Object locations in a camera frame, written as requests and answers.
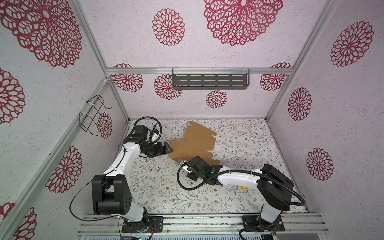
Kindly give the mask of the brown cardboard box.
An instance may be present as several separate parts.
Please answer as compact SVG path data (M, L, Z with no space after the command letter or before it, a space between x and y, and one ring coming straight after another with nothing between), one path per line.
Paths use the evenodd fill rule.
M189 122L182 138L174 138L170 147L173 149L169 157L174 160L190 161L199 156L210 166L219 165L214 160L214 148L217 133L195 122Z

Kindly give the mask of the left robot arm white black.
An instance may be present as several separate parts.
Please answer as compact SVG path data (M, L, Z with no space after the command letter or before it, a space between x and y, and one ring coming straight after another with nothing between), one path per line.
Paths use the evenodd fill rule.
M147 210L134 203L127 181L133 163L139 158L154 158L173 152L168 143L161 143L160 124L150 130L135 126L120 145L121 149L112 165L92 180L93 211L97 215L118 216L127 222L147 224Z

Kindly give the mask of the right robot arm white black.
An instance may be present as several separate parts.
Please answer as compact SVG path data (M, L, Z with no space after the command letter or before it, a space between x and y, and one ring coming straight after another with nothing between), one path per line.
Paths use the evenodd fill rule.
M271 165L264 165L256 170L231 169L222 165L210 166L202 158L196 156L190 161L178 160L180 168L177 173L177 182L187 191L193 191L208 184L211 186L240 186L257 189L265 199L265 204L258 217L262 224L272 224L278 221L282 212L290 210L293 182L283 173ZM180 172L185 170L187 178L203 182L193 188L184 187L180 181Z

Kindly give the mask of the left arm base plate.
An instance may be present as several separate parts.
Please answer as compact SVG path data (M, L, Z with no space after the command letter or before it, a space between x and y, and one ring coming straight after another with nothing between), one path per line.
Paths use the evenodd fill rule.
M161 233L163 231L164 217L163 216L149 216L145 217L140 222L127 222L124 221L122 233Z

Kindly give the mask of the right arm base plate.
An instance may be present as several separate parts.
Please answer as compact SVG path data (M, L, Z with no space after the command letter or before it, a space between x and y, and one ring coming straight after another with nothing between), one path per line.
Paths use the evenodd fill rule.
M259 215L242 216L244 229L258 229L258 232L283 232L285 226L282 216L279 216L274 222L269 223L263 220Z

